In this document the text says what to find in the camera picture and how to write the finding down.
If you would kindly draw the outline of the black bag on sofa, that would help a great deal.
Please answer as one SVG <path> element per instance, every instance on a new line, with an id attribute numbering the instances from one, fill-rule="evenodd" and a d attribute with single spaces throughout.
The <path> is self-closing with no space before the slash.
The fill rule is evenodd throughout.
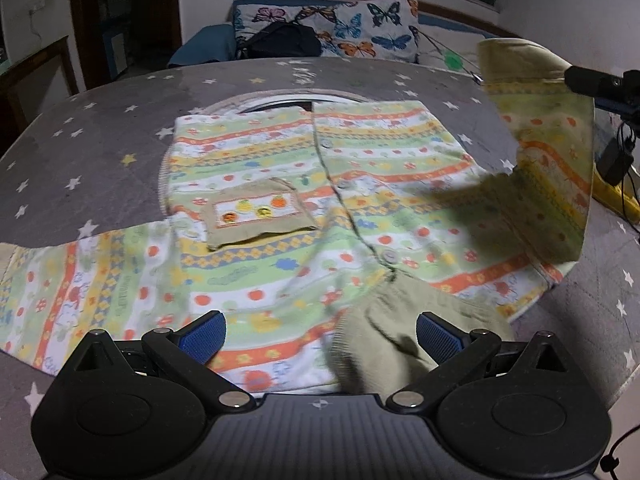
<path id="1" fill-rule="evenodd" d="M 318 58 L 322 45 L 314 30 L 296 22 L 274 22 L 238 42 L 242 58 Z"/>

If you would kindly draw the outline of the colourful striped child's cardigan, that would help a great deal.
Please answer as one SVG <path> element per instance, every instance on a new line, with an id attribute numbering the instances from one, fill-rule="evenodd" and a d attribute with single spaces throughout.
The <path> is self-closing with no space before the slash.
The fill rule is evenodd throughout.
<path id="1" fill-rule="evenodd" d="M 518 144 L 491 174 L 416 99 L 178 116 L 160 159 L 162 218 L 87 222 L 58 246 L 1 245 L 1 348 L 56 374 L 94 328 L 131 340 L 222 312 L 208 364 L 254 393 L 390 393 L 434 362 L 434 310 L 500 335 L 577 262 L 592 190 L 592 99 L 526 40 L 480 44 Z"/>

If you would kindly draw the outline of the grey star-patterned table cover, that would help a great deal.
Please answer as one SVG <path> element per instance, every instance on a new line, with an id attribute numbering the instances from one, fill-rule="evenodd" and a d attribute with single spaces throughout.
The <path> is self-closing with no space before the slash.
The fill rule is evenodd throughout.
<path id="1" fill-rule="evenodd" d="M 1 237 L 27 247 L 160 218 L 157 180 L 175 118 L 194 108 L 259 106 L 272 92 L 341 91 L 422 101 L 490 171 L 515 148 L 469 76 L 397 62 L 313 58 L 162 70 L 73 96 L 38 117 L 1 159 Z M 639 243 L 600 204 L 567 279 L 516 319 L 516 332 L 558 333 L 606 400 L 639 376 Z"/>

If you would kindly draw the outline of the butterfly print cushion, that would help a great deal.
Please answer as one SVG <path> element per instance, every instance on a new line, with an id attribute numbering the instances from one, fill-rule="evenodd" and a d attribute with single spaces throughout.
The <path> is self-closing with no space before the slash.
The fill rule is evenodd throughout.
<path id="1" fill-rule="evenodd" d="M 416 0 L 237 3 L 233 28 L 242 42 L 272 23 L 297 23 L 314 31 L 323 56 L 415 63 L 418 16 Z"/>

